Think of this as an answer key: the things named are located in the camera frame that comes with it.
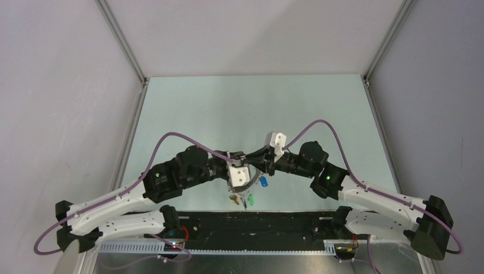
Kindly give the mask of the large metal keyring with keys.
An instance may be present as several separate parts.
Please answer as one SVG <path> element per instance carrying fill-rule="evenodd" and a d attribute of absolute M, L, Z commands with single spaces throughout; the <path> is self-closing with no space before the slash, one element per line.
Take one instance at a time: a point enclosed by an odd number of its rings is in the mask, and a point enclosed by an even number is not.
<path fill-rule="evenodd" d="M 250 181 L 243 186 L 233 187 L 231 182 L 227 181 L 230 201 L 237 206 L 242 206 L 244 210 L 253 207 L 255 203 L 253 190 L 256 186 L 263 185 L 263 179 L 265 179 L 264 173 L 256 168 Z"/>

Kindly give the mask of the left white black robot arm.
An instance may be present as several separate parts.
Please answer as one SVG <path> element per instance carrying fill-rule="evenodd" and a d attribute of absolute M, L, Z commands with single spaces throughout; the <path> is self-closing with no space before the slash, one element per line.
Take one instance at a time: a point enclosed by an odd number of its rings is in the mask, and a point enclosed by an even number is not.
<path fill-rule="evenodd" d="M 135 213 L 144 206 L 155 206 L 182 195 L 187 188 L 223 179 L 231 188 L 245 187 L 251 180 L 243 153 L 208 152 L 190 146 L 174 158 L 151 167 L 132 183 L 99 198 L 74 204 L 63 200 L 55 205 L 61 223 L 56 232 L 61 251 L 79 241 L 79 252 L 94 248 L 103 241 L 134 234 L 158 234 L 175 237 L 180 221 L 174 207 L 168 205 L 145 213 Z"/>

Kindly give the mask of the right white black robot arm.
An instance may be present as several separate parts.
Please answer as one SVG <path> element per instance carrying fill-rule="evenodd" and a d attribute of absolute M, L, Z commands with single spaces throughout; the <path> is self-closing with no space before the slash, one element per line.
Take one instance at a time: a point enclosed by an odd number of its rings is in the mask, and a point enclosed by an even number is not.
<path fill-rule="evenodd" d="M 331 223 L 333 234 L 340 239 L 350 234 L 396 237 L 408 240 L 423 256 L 439 261 L 445 258 L 454 222 L 443 199 L 434 195 L 428 199 L 414 198 L 357 184 L 348 170 L 329 163 L 328 157 L 318 142 L 312 141 L 304 143 L 298 154 L 279 153 L 265 146 L 243 156 L 242 161 L 270 176 L 281 171 L 311 178 L 310 188 L 317 196 L 358 204 L 377 213 L 371 217 L 356 209 L 340 207 Z"/>

